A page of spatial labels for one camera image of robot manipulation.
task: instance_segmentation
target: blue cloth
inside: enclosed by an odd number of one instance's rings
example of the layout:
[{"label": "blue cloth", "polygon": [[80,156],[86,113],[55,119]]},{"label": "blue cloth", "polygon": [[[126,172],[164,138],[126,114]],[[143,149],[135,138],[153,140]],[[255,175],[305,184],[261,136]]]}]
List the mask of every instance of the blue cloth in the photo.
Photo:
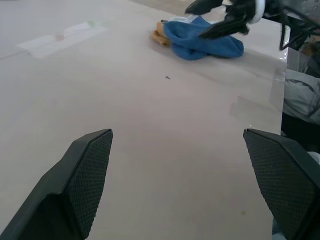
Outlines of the blue cloth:
[{"label": "blue cloth", "polygon": [[198,60],[208,55],[236,58],[244,54],[243,43],[233,36],[204,39],[199,35],[211,24],[201,16],[191,23],[168,21],[164,23],[165,35],[171,40],[173,52],[185,60]]}]

